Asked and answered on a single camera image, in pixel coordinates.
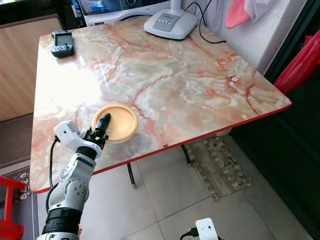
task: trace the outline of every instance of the black game console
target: black game console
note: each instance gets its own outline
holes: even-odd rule
[[[74,54],[74,41],[71,31],[53,31],[51,36],[54,39],[54,46],[51,49],[53,56],[56,58],[64,58]]]

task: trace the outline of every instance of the wooden cabinet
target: wooden cabinet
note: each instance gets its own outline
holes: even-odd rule
[[[34,111],[39,37],[61,29],[55,14],[0,26],[0,121]]]

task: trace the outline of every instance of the red table edge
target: red table edge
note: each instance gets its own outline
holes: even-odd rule
[[[130,160],[127,160],[127,161],[119,162],[119,163],[117,163],[117,164],[115,164],[115,165],[108,166],[108,167],[105,167],[105,168],[103,168],[103,169],[97,170],[97,171],[93,172],[93,175],[103,173],[103,172],[105,172],[105,171],[107,171],[107,170],[114,169],[114,168],[120,167],[120,166],[122,166],[122,165],[126,165],[126,164],[129,164],[129,163],[132,163],[132,162],[137,161],[137,160],[139,160],[139,159],[143,159],[143,158],[146,158],[146,157],[148,157],[148,156],[161,153],[161,152],[163,152],[163,151],[165,151],[165,150],[172,149],[172,148],[178,147],[178,146],[180,146],[180,145],[184,145],[184,144],[187,144],[187,143],[190,143],[190,142],[199,140],[199,139],[203,139],[203,138],[205,138],[205,137],[209,137],[210,135],[213,135],[213,134],[222,132],[222,131],[224,131],[224,130],[227,130],[227,129],[230,129],[230,128],[234,128],[234,127],[237,127],[237,126],[240,126],[240,125],[243,125],[243,124],[252,122],[252,121],[254,121],[254,120],[261,119],[261,118],[264,118],[264,117],[267,117],[267,116],[270,116],[270,115],[273,115],[273,114],[282,112],[282,111],[288,109],[291,105],[292,105],[292,104],[290,103],[289,105],[287,105],[287,106],[285,106],[285,107],[283,107],[283,108],[280,108],[280,109],[277,109],[277,110],[274,110],[274,111],[271,111],[271,112],[268,112],[268,113],[265,113],[265,114],[262,114],[262,115],[259,115],[259,116],[256,116],[256,117],[253,117],[253,118],[248,119],[248,120],[245,120],[245,121],[238,122],[238,123],[233,124],[233,125],[230,125],[230,126],[226,126],[226,127],[221,128],[221,129],[219,129],[219,130],[215,130],[215,131],[212,131],[212,132],[208,132],[208,133],[203,134],[203,135],[201,135],[201,136],[196,136],[196,137],[191,138],[191,139],[188,139],[188,140],[186,140],[186,141],[182,141],[182,142],[173,144],[173,145],[171,145],[171,146],[164,147],[164,148],[162,148],[162,149],[159,149],[159,150],[156,150],[156,151],[147,153],[147,154],[145,154],[145,155],[137,156],[137,157],[135,157],[135,158],[133,158],[133,159],[130,159]],[[45,193],[45,192],[47,192],[47,191],[49,191],[49,190],[50,190],[50,187],[47,187],[47,188],[44,188],[44,189],[41,189],[41,190],[38,190],[38,191],[34,191],[34,190],[31,189],[31,191],[34,192],[34,193],[36,193],[36,194],[42,194],[42,193]]]

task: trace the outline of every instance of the washing machine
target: washing machine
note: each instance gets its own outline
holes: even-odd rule
[[[86,25],[111,24],[139,16],[152,16],[170,8],[168,0],[79,0]]]

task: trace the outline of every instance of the desk lamp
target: desk lamp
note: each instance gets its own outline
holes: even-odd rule
[[[181,0],[171,0],[171,7],[155,13],[143,25],[153,35],[168,39],[184,39],[194,29],[198,18],[181,9]]]

